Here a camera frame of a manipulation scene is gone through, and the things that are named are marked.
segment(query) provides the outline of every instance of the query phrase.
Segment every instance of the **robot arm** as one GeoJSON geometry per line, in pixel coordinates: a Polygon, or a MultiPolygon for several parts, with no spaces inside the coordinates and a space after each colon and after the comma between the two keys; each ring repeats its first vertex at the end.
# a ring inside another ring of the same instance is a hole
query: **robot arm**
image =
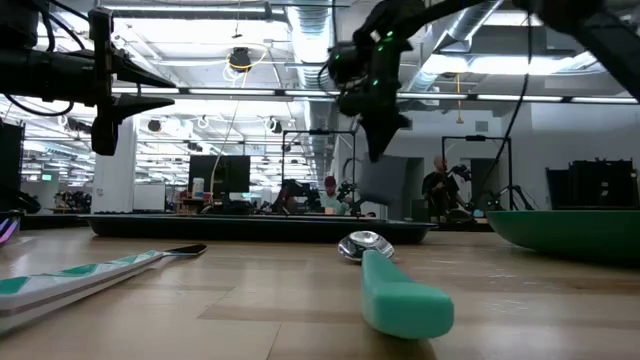
{"type": "MultiPolygon", "coordinates": [[[[398,113],[400,55],[422,26],[482,0],[445,0],[429,8],[419,0],[386,0],[373,9],[353,42],[339,43],[327,67],[341,89],[337,102],[347,116],[360,115],[372,161],[384,153],[407,119],[398,113]]],[[[640,38],[609,13],[604,0],[514,0],[551,28],[572,35],[640,100],[640,38]]]]}
{"type": "Polygon", "coordinates": [[[95,8],[89,12],[90,37],[95,52],[71,53],[32,50],[37,38],[38,12],[48,13],[48,0],[0,0],[0,94],[38,97],[97,106],[91,130],[93,150],[113,155],[118,126],[137,113],[174,104],[171,99],[112,96],[113,76],[118,80],[158,87],[175,87],[129,60],[111,44],[112,12],[95,8]]]}

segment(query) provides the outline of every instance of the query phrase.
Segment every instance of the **person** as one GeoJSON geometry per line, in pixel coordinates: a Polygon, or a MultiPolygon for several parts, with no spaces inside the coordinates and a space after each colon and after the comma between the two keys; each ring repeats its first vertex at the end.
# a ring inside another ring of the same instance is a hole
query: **person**
{"type": "Polygon", "coordinates": [[[456,209],[458,204],[465,206],[464,200],[458,193],[456,181],[447,177],[447,159],[436,156],[433,159],[435,171],[427,175],[422,181],[422,195],[429,202],[430,216],[446,216],[450,210],[456,209]]]}
{"type": "Polygon", "coordinates": [[[324,179],[324,188],[326,193],[320,195],[320,204],[323,208],[333,208],[336,215],[344,215],[349,210],[349,204],[351,203],[350,197],[345,197],[343,202],[338,200],[338,194],[336,193],[336,178],[333,176],[327,176],[324,179]]]}

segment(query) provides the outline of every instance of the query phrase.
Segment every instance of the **computer monitor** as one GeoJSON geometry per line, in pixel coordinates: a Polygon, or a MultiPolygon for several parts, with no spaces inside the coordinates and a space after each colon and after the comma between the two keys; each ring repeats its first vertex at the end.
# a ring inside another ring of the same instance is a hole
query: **computer monitor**
{"type": "MultiPolygon", "coordinates": [[[[217,155],[191,156],[189,161],[189,191],[193,191],[193,179],[204,179],[204,191],[211,188],[211,173],[217,155]]],[[[214,176],[214,193],[247,193],[251,177],[250,156],[222,156],[214,176]]]]}

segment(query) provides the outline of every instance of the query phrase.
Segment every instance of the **green bowl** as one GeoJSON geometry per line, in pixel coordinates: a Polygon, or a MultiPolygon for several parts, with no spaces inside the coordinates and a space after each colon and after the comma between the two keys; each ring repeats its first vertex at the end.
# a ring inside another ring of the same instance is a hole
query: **green bowl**
{"type": "Polygon", "coordinates": [[[494,211],[487,218],[505,240],[550,255],[640,259],[640,211],[494,211]]]}

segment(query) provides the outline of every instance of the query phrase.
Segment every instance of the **ductwork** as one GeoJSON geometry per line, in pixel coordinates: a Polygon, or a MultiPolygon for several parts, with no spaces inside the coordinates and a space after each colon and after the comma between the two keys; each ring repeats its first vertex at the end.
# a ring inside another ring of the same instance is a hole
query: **ductwork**
{"type": "Polygon", "coordinates": [[[503,0],[491,0],[467,8],[453,19],[444,18],[432,25],[427,30],[423,53],[426,51],[427,59],[422,64],[422,69],[410,82],[407,91],[426,92],[433,85],[440,74],[429,72],[428,57],[435,49],[450,46],[457,42],[470,44],[471,38],[480,29],[482,24],[502,4],[503,0]]]}
{"type": "Polygon", "coordinates": [[[255,4],[239,6],[188,6],[165,5],[161,3],[142,4],[139,2],[102,1],[101,6],[113,9],[119,18],[141,19],[187,19],[187,20],[258,20],[286,22],[287,17],[282,7],[271,7],[255,4]]]}
{"type": "MultiPolygon", "coordinates": [[[[302,63],[323,63],[327,60],[328,49],[333,45],[331,8],[289,7],[287,15],[291,24],[291,41],[296,61],[302,63]]],[[[317,68],[297,68],[298,81],[303,89],[319,90],[317,68]]],[[[331,86],[328,72],[320,76],[323,88],[331,86]]],[[[310,102],[305,104],[305,120],[311,129],[337,127],[337,111],[334,103],[310,102]]],[[[321,182],[327,174],[333,158],[332,146],[335,137],[312,136],[311,148],[316,164],[316,176],[321,182]]]]}

